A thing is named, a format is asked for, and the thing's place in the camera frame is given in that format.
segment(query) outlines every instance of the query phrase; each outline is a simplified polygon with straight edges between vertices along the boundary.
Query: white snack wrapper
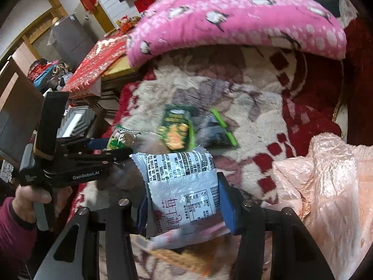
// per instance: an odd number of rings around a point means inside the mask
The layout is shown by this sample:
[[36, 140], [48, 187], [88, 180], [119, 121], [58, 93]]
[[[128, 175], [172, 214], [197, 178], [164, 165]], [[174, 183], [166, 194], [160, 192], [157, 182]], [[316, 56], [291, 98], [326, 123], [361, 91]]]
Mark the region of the white snack wrapper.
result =
[[131, 158], [147, 183], [147, 237], [194, 224], [216, 213], [219, 187], [210, 153], [196, 148], [189, 153]]

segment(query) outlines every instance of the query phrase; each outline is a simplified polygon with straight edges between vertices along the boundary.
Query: red clothing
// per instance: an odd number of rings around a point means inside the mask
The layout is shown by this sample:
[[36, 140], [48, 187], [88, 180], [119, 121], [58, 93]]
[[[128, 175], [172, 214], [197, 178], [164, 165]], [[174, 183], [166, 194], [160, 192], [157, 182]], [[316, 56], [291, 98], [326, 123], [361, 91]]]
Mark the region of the red clothing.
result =
[[6, 198], [0, 207], [0, 273], [14, 277], [31, 257], [37, 231], [36, 224], [16, 215], [12, 200]]

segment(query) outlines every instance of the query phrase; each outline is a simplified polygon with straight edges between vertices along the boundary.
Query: blue cloth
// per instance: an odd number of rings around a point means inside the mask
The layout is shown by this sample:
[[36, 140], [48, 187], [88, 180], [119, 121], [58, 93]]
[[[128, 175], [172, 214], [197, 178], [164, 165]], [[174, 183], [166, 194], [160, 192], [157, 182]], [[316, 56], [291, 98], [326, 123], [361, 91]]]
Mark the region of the blue cloth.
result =
[[54, 65], [48, 67], [42, 74], [40, 74], [34, 81], [34, 86], [40, 91], [42, 90], [45, 83], [48, 81], [48, 74], [54, 68]]

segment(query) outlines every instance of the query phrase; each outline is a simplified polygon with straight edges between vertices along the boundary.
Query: bed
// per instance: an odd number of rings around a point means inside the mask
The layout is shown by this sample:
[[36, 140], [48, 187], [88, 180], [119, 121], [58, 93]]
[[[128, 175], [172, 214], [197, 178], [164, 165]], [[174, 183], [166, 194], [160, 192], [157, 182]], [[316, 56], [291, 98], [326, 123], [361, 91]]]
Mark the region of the bed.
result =
[[[211, 11], [210, 4], [199, 1], [198, 11], [205, 14]], [[255, 23], [258, 14], [248, 11], [246, 19], [251, 29], [243, 34], [228, 26], [229, 18], [234, 16], [227, 13], [228, 0], [216, 1], [211, 3], [219, 5], [221, 11], [206, 15], [204, 22], [204, 15], [199, 17], [197, 10], [191, 11], [191, 0], [161, 0], [146, 12], [145, 19], [126, 39], [126, 53], [131, 66], [142, 66], [148, 61], [148, 71], [141, 80], [122, 89], [114, 123], [132, 130], [156, 132], [166, 104], [194, 105], [202, 114], [215, 108], [239, 144], [235, 149], [211, 151], [217, 169], [245, 193], [276, 203], [272, 162], [306, 155], [311, 138], [319, 133], [342, 135], [336, 119], [345, 81], [341, 60], [346, 50], [346, 35], [325, 9], [311, 15], [312, 23], [305, 21], [304, 26], [294, 23], [283, 28], [278, 27], [278, 22], [274, 26], [258, 26]], [[263, 7], [261, 11], [268, 10], [274, 1], [281, 4], [279, 0], [256, 1], [260, 5], [254, 7]], [[305, 6], [303, 3], [304, 0], [296, 0], [292, 7], [301, 8]], [[165, 5], [172, 10], [162, 17]], [[187, 26], [188, 18], [193, 18], [188, 24], [194, 24], [195, 29], [184, 31], [189, 36], [177, 33], [170, 23], [173, 16], [185, 19], [179, 27]], [[300, 11], [299, 16], [303, 19], [309, 13]], [[156, 24], [147, 27], [154, 21]], [[163, 32], [171, 30], [176, 35], [166, 37]], [[99, 190], [95, 182], [81, 184], [70, 216], [81, 206], [107, 207], [114, 203], [114, 195], [117, 194], [110, 188]], [[227, 248], [225, 243], [220, 241], [218, 245]], [[234, 258], [237, 241], [230, 240], [228, 244]], [[214, 248], [213, 256], [219, 257], [219, 247]], [[180, 263], [181, 257], [175, 259], [160, 253], [150, 256], [136, 245], [133, 250], [139, 276], [144, 279], [199, 277], [157, 258], [178, 261], [176, 266], [202, 273]], [[218, 260], [221, 266], [216, 279], [228, 277], [232, 262], [227, 262], [226, 254], [224, 257], [225, 263]]]

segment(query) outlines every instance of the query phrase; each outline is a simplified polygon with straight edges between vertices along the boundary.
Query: screw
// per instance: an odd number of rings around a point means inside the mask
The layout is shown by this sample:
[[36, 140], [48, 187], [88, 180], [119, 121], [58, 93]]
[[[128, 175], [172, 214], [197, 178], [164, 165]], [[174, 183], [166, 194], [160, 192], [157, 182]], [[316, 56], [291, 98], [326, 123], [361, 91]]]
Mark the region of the screw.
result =
[[85, 215], [86, 213], [88, 213], [89, 211], [90, 211], [90, 210], [89, 210], [88, 207], [82, 207], [82, 208], [80, 208], [80, 209], [78, 210], [78, 214], [81, 215], [81, 216], [83, 216], [83, 215]]
[[249, 199], [246, 199], [242, 202], [242, 204], [244, 205], [244, 207], [250, 207], [252, 206], [253, 202]]
[[126, 198], [120, 199], [120, 200], [118, 201], [118, 204], [119, 204], [120, 206], [124, 206], [124, 207], [125, 207], [126, 205], [129, 204], [129, 200], [126, 199]]

